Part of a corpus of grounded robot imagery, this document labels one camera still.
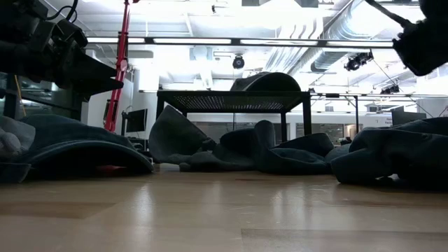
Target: black monitor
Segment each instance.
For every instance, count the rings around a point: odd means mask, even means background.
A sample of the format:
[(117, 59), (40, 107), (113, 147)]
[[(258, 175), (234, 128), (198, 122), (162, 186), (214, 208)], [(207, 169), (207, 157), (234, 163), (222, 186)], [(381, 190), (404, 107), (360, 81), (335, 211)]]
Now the black monitor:
[(126, 116), (126, 132), (142, 132), (146, 130), (148, 109), (129, 112)]
[(392, 125), (403, 125), (415, 120), (426, 119), (425, 113), (411, 113), (403, 111), (392, 111)]

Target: black table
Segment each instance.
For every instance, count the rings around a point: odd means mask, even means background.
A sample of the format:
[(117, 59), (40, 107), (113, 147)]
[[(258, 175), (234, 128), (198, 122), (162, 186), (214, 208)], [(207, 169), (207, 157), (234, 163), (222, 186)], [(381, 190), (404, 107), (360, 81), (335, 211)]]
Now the black table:
[(286, 113), (302, 104), (304, 133), (312, 133), (309, 92), (159, 90), (157, 118), (165, 102), (185, 117), (188, 113), (279, 113), (283, 142), (287, 141)]

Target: black mesh tabletop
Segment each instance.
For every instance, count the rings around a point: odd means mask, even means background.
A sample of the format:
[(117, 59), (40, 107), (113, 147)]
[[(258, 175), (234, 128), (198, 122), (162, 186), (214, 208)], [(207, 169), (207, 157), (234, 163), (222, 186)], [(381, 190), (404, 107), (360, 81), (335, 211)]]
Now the black mesh tabletop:
[(185, 113), (285, 113), (309, 92), (159, 90), (157, 96)]

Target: wooden floor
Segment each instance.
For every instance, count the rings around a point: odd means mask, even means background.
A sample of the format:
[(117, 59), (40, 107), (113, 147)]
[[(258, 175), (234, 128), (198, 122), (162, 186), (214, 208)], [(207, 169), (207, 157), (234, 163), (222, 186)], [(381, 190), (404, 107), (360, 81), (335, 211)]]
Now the wooden floor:
[(448, 251), (448, 194), (162, 172), (0, 186), (0, 251)]

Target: red metal stand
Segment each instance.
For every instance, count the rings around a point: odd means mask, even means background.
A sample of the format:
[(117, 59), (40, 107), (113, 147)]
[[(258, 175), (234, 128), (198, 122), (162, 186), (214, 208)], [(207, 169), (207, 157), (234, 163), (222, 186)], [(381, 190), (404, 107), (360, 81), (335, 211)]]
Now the red metal stand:
[[(133, 0), (132, 3), (138, 3), (140, 0)], [(118, 51), (117, 51), (117, 76), (115, 79), (117, 81), (122, 81), (125, 79), (125, 74), (127, 70), (127, 38), (129, 36), (129, 23), (131, 20), (130, 13), (130, 0), (125, 0), (125, 14), (123, 15), (123, 24), (121, 32), (118, 32)], [(110, 104), (107, 110), (106, 124), (104, 129), (114, 132), (117, 122), (118, 115), (118, 105), (120, 101), (121, 89), (113, 90), (111, 95)]]

